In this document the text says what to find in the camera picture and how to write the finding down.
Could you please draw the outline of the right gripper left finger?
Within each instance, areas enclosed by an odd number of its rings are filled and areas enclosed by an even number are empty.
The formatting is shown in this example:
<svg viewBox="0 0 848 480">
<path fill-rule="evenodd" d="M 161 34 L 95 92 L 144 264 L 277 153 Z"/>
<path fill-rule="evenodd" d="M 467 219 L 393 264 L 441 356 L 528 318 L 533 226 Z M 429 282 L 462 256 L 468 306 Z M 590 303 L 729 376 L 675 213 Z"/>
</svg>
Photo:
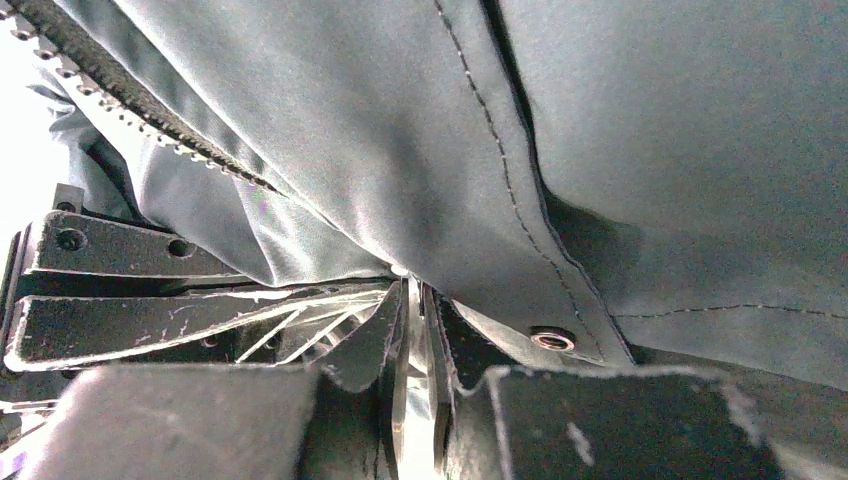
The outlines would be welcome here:
<svg viewBox="0 0 848 480">
<path fill-rule="evenodd" d="M 406 285 L 301 365 L 126 365 L 80 374 L 23 479 L 394 479 Z"/>
</svg>

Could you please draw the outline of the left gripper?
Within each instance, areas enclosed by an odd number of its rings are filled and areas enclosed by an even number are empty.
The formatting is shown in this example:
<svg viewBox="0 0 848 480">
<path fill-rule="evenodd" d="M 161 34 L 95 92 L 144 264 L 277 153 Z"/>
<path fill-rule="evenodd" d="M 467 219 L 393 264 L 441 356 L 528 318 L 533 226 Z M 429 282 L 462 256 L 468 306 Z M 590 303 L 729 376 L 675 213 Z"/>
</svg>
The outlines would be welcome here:
<svg viewBox="0 0 848 480">
<path fill-rule="evenodd" d="M 23 227 L 12 237 L 2 276 L 3 451 L 44 422 L 75 377 L 56 370 L 171 349 L 240 327 L 269 325 L 236 357 L 241 363 L 282 329 L 366 310 L 378 305 L 391 286 L 388 281 L 370 281 L 172 297 L 34 296 L 47 281 L 22 273 L 25 253 L 28 273 L 145 279 L 241 276 L 194 243 L 153 229 L 66 211 L 51 211 Z"/>
</svg>

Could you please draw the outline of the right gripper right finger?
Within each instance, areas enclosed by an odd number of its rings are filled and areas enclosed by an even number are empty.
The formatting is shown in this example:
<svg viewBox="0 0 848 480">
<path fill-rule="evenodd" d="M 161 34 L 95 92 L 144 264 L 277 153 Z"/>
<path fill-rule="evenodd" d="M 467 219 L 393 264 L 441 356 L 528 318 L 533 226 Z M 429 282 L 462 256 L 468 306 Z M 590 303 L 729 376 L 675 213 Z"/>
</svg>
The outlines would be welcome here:
<svg viewBox="0 0 848 480">
<path fill-rule="evenodd" d="M 448 479 L 781 479 L 726 377 L 688 367 L 534 369 L 430 287 L 434 466 Z"/>
</svg>

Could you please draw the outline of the grey gradient hooded jacket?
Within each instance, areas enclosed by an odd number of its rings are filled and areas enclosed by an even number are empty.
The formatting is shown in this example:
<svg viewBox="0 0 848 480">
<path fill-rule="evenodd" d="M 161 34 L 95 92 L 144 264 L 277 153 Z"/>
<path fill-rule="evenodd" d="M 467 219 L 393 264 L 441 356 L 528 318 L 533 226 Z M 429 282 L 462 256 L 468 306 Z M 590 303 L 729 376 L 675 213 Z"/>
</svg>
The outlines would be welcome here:
<svg viewBox="0 0 848 480">
<path fill-rule="evenodd" d="M 273 287 L 847 387 L 843 1 L 5 1 L 71 180 Z"/>
</svg>

